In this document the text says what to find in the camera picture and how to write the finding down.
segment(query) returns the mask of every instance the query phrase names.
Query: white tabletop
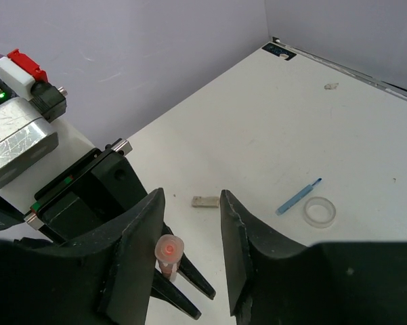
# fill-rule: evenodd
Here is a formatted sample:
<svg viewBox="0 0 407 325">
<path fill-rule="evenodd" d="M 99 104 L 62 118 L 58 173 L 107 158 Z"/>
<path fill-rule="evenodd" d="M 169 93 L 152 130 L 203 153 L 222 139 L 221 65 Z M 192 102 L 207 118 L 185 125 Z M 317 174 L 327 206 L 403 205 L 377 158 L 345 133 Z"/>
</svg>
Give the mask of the white tabletop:
<svg viewBox="0 0 407 325">
<path fill-rule="evenodd" d="M 339 83 L 325 90 L 328 83 Z M 210 301 L 178 276 L 196 323 L 151 299 L 147 324 L 235 324 L 229 316 L 218 209 L 193 196 L 231 190 L 256 216 L 306 245 L 323 240 L 407 240 L 407 102 L 301 55 L 259 50 L 129 138 L 128 158 L 148 191 L 163 187 L 165 221 L 214 286 Z M 324 230 L 302 218 L 309 194 L 337 209 Z"/>
</svg>

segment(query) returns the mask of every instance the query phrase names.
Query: blue marker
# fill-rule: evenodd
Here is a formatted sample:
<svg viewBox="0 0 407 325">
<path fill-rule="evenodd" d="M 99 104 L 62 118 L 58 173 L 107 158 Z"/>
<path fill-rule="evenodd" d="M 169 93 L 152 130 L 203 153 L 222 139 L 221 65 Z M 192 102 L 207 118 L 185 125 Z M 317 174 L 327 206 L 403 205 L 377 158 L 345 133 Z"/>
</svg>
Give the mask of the blue marker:
<svg viewBox="0 0 407 325">
<path fill-rule="evenodd" d="M 320 183 L 320 181 L 322 181 L 322 178 L 318 178 L 318 180 L 315 181 L 313 184 L 305 186 L 301 191 L 296 193 L 289 201 L 287 201 L 280 208 L 278 208 L 276 214 L 282 215 L 283 213 L 288 211 L 291 207 L 296 205 L 298 201 L 300 201 L 304 196 L 309 194 L 313 190 L 313 188 Z"/>
</svg>

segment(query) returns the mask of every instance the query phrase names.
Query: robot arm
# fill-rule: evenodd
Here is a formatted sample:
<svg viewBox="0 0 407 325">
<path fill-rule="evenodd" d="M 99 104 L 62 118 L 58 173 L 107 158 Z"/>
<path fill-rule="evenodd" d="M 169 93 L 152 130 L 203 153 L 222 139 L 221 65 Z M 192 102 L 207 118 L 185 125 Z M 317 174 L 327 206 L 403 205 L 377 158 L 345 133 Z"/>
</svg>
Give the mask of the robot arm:
<svg viewBox="0 0 407 325">
<path fill-rule="evenodd" d="M 0 56 L 0 230 L 25 222 L 52 242 L 0 240 L 0 305 L 15 299 L 20 306 L 14 316 L 3 310 L 0 324 L 15 317 L 143 324 L 150 295 L 198 319 L 199 310 L 154 268 L 156 241 L 172 234 L 162 189 L 148 195 L 125 158 L 128 141 L 94 148 L 58 118 L 65 110 L 66 91 L 30 58 L 18 50 Z M 214 298 L 186 255 L 178 272 Z M 27 284 L 30 276 L 36 285 Z M 5 295 L 7 283 L 13 289 Z M 32 315 L 34 305 L 43 311 Z"/>
</svg>

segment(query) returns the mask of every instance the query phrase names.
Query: sticker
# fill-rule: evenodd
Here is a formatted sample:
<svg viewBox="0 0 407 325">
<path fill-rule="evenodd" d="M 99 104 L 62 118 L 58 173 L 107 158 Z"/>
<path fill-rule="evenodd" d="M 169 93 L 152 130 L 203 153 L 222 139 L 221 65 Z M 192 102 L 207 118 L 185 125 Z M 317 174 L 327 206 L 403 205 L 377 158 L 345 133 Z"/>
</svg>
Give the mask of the sticker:
<svg viewBox="0 0 407 325">
<path fill-rule="evenodd" d="M 296 53 L 288 51 L 287 49 L 284 49 L 283 47 L 277 46 L 273 43 L 268 43 L 267 45 L 262 47 L 262 49 L 274 54 L 275 56 L 278 56 L 279 58 L 285 59 L 286 61 L 289 61 L 297 55 Z"/>
</svg>

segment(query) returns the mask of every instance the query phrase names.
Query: small vial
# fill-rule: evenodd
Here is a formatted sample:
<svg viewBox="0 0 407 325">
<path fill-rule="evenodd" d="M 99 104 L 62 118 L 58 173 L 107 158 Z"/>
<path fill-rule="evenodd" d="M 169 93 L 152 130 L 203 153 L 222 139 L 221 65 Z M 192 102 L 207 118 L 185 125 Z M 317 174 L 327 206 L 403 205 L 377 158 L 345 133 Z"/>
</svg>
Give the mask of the small vial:
<svg viewBox="0 0 407 325">
<path fill-rule="evenodd" d="M 172 281 L 176 278 L 183 254 L 184 242 L 181 238 L 174 235 L 161 236 L 155 246 L 155 257 L 164 277 Z"/>
</svg>

